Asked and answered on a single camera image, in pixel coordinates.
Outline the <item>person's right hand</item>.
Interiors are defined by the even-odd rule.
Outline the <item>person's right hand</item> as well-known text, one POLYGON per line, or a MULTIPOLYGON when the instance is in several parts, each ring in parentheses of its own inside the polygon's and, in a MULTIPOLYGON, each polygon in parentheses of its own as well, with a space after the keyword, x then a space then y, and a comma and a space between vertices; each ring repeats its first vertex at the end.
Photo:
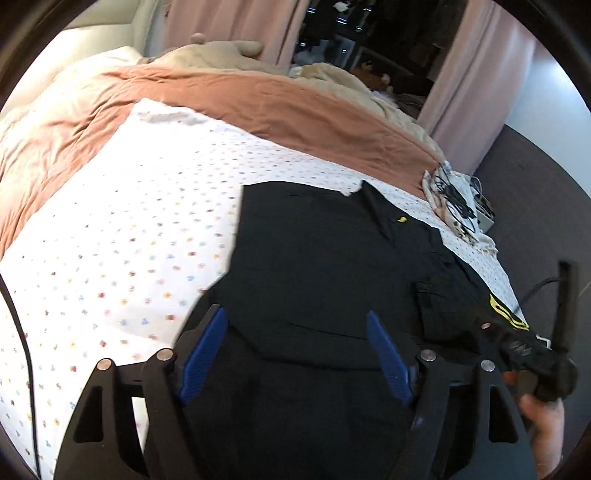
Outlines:
POLYGON ((518 401, 521 413, 532 422, 534 434, 531 446, 539 479, 545 479, 559 466, 562 459, 565 428, 563 401, 542 402, 525 394, 518 401))

